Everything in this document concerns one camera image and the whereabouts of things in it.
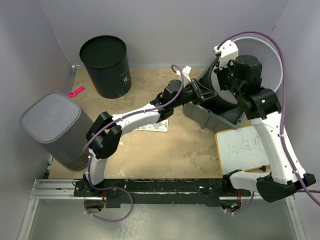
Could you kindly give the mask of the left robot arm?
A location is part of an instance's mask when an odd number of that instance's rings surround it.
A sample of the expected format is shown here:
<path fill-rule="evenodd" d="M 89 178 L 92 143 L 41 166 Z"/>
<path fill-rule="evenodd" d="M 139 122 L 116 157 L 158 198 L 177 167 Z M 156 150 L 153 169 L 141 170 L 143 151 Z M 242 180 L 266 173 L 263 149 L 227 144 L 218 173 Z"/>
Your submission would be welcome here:
<path fill-rule="evenodd" d="M 202 104 L 217 96 L 217 93 L 196 80 L 184 82 L 171 80 L 164 90 L 147 105 L 123 114 L 110 115 L 102 112 L 86 134 L 84 153 L 88 154 L 85 173 L 85 190 L 91 196 L 98 196 L 104 190 L 104 168 L 123 135 L 139 127 L 157 124 L 173 115 L 176 107 L 186 103 Z"/>

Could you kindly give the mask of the grey ribbed laundry basket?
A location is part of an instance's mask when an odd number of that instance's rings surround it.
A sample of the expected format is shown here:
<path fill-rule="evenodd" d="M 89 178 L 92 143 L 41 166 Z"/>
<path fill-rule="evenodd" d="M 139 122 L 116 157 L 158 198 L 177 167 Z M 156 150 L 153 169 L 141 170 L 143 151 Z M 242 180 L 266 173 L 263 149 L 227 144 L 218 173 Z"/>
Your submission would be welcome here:
<path fill-rule="evenodd" d="M 83 148 L 93 121 L 67 95 L 53 92 L 43 96 L 22 114 L 20 124 L 68 170 L 80 171 L 87 167 L 88 155 Z"/>

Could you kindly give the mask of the dark blue cylindrical bin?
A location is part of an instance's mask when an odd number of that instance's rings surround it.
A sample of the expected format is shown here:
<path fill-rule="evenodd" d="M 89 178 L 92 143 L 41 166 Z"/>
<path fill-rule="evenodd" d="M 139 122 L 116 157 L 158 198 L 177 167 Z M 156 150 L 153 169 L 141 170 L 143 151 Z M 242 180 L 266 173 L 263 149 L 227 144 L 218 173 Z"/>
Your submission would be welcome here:
<path fill-rule="evenodd" d="M 100 35 L 87 40 L 79 51 L 97 93 L 106 99 L 127 94 L 132 86 L 127 46 L 113 35 Z"/>

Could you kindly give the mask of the light grey plastic bucket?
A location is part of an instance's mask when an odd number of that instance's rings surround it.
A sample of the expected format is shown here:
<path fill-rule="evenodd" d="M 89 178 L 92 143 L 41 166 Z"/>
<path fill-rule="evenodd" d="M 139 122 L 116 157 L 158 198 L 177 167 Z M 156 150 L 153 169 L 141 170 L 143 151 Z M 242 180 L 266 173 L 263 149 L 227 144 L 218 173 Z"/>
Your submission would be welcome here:
<path fill-rule="evenodd" d="M 279 53 L 269 41 L 254 36 L 242 36 L 232 40 L 238 48 L 239 55 L 251 55 L 257 57 L 262 63 L 261 86 L 277 92 L 283 82 L 283 67 Z M 211 84 L 217 96 L 213 98 L 217 105 L 237 106 L 237 100 L 227 90 L 221 90 L 218 78 L 211 73 Z"/>

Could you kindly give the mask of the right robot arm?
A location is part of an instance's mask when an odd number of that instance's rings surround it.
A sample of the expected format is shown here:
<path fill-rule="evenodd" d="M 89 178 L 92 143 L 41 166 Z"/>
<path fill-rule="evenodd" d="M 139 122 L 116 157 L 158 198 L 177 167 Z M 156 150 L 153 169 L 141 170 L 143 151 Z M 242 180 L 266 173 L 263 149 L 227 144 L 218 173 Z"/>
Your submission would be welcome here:
<path fill-rule="evenodd" d="M 315 184 L 316 178 L 295 157 L 282 123 L 284 109 L 276 93 L 261 85 L 262 69 L 262 63 L 252 55 L 231 57 L 223 62 L 219 54 L 212 67 L 220 89 L 232 94 L 254 126 L 271 168 L 270 173 L 233 170 L 223 176 L 222 190 L 228 196 L 239 190 L 258 192 L 272 203 Z"/>

